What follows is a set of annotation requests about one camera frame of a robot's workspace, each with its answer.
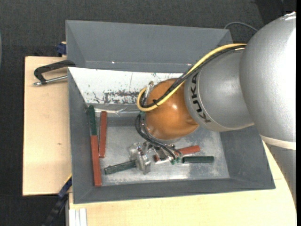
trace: wooden table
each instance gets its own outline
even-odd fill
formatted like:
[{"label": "wooden table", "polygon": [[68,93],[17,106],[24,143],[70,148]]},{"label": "wooden table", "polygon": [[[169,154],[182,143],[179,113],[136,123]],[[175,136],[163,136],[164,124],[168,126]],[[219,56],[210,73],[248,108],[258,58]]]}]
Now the wooden table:
[{"label": "wooden table", "polygon": [[[35,68],[60,60],[64,58],[27,57],[25,61],[23,195],[56,194],[71,172],[67,82],[32,86],[37,81]],[[73,204],[70,193],[69,208],[86,208],[89,226],[296,225],[286,180],[266,146],[265,150],[276,184],[273,190],[88,204]]]}]

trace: clamp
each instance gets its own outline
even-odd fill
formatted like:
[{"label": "clamp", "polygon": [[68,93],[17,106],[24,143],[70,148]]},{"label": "clamp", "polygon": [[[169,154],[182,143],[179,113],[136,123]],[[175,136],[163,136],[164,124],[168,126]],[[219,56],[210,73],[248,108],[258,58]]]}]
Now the clamp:
[{"label": "clamp", "polygon": [[60,62],[57,62],[54,64],[45,65],[45,66],[36,68],[33,74],[39,80],[39,82],[35,82],[35,83],[33,83],[33,85],[45,85],[47,83],[51,83],[54,81],[67,79],[68,77],[67,77],[67,75],[65,75],[65,76],[53,78],[50,80],[46,80],[44,78],[44,76],[42,75],[42,73],[46,73],[46,72],[57,70],[57,69],[64,68],[64,67],[76,67],[76,66],[71,60],[64,60],[64,61],[60,61]]}]

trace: floor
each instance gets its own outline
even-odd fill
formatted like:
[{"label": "floor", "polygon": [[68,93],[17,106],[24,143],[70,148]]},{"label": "floor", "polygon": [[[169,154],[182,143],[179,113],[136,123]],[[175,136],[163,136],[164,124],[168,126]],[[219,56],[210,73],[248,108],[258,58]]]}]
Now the floor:
[{"label": "floor", "polygon": [[[296,0],[0,0],[0,226],[41,225],[56,202],[50,195],[22,197],[23,57],[58,56],[65,19],[212,28],[240,21],[260,29],[291,11]],[[231,34],[248,42],[253,31],[233,26]],[[280,158],[277,148],[271,151]],[[292,191],[295,183],[289,181]],[[54,225],[64,225],[64,215]]]}]

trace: yellow cable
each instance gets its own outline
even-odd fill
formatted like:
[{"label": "yellow cable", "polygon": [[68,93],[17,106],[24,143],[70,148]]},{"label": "yellow cable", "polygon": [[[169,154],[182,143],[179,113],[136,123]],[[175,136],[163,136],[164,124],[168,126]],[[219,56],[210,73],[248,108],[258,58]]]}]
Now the yellow cable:
[{"label": "yellow cable", "polygon": [[[208,58],[210,58],[212,55],[218,53],[218,52],[221,52],[225,49],[228,49],[228,48],[232,48],[232,47],[236,47],[236,46],[243,46],[243,45],[246,45],[245,43],[234,43],[234,44],[227,44],[227,45],[223,45],[223,46],[220,46],[212,51],[210,51],[208,54],[206,54],[204,57],[202,57],[193,67],[191,67],[189,69],[189,71],[187,72],[187,74],[189,74],[191,71],[193,71],[196,67],[200,66],[202,63],[204,63]],[[174,88],[166,97],[164,97],[161,101],[159,101],[156,105],[153,105],[149,108],[143,108],[141,105],[140,105],[140,98],[142,96],[142,94],[145,92],[146,90],[146,87],[143,88],[138,97],[137,97],[137,107],[139,110],[141,111],[144,111],[144,112],[147,112],[147,111],[151,111],[153,109],[156,109],[158,106],[162,105],[164,102],[166,102],[178,89],[179,87],[184,83],[185,81],[183,81],[181,84],[179,84],[176,88]]]}]

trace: metal clamp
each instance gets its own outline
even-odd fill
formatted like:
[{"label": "metal clamp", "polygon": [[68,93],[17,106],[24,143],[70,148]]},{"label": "metal clamp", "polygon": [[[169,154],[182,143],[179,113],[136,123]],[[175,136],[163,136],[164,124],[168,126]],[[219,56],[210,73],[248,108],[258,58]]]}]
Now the metal clamp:
[{"label": "metal clamp", "polygon": [[53,78],[53,79],[50,79],[50,80],[46,80],[44,78],[44,76],[42,75],[42,73],[46,73],[46,72],[49,72],[49,71],[52,71],[52,70],[61,69],[61,68],[64,68],[64,67],[75,67],[75,64],[71,60],[64,60],[64,61],[60,61],[60,62],[57,62],[57,63],[54,63],[54,64],[45,65],[45,66],[36,68],[33,74],[39,80],[39,82],[35,82],[35,83],[33,83],[33,85],[45,85],[45,84],[50,83],[50,82],[67,79],[67,75],[65,75],[65,76]]}]

